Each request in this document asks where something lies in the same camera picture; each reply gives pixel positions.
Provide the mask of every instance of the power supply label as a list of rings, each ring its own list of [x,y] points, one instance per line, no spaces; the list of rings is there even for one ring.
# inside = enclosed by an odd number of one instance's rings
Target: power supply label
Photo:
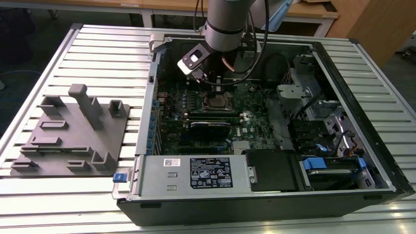
[[[194,189],[232,188],[232,168],[228,157],[191,158],[191,187]]]

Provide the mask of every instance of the motherboard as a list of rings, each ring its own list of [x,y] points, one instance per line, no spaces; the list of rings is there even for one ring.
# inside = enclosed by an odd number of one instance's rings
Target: motherboard
[[[232,155],[276,148],[264,108],[272,89],[246,82],[214,93],[162,83],[159,91],[163,155]]]

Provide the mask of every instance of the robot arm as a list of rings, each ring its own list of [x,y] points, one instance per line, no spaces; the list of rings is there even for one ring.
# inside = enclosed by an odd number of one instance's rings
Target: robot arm
[[[272,10],[276,11],[272,19],[275,19],[275,25],[280,25],[292,0],[271,0],[271,2]],[[224,55],[242,45],[243,32],[251,11],[256,14],[254,15],[255,20],[252,24],[258,27],[264,25],[263,28],[266,30],[260,54],[255,58],[256,60],[248,69],[247,76],[242,80],[227,84],[212,83],[207,77],[208,71],[202,69],[202,64],[207,64],[214,59],[219,60],[219,56],[215,56],[218,54],[223,54],[224,58]],[[248,78],[262,57],[270,31],[270,20],[270,0],[211,0],[208,2],[206,41],[186,54],[178,63],[184,74],[191,75],[199,82],[206,82],[211,85],[222,86],[242,83]]]

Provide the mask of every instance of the blue latch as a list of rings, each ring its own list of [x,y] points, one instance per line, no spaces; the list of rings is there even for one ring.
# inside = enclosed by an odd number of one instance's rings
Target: blue latch
[[[311,169],[326,169],[327,164],[322,157],[308,157],[304,161],[306,170]]]
[[[128,174],[127,173],[115,173],[112,176],[114,183],[127,183],[128,181]]]
[[[364,158],[359,158],[359,165],[360,165],[362,169],[367,167]]]
[[[152,148],[152,146],[154,146],[154,143],[151,142],[151,141],[148,141],[148,149],[151,149]]]

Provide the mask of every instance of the aluminum table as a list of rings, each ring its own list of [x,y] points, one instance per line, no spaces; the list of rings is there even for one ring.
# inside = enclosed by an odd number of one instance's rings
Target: aluminum table
[[[190,30],[75,25],[0,140],[0,233],[416,233],[416,195],[367,207],[340,218],[198,226],[138,227],[112,199],[112,178],[10,178],[31,131],[43,114],[44,95],[64,95],[72,83],[88,85],[100,103],[131,105],[119,168],[132,166],[144,90],[151,64],[150,35]],[[416,189],[416,114],[359,44],[348,39],[271,35],[272,39],[320,41],[380,137]],[[118,191],[126,193],[130,185]]]

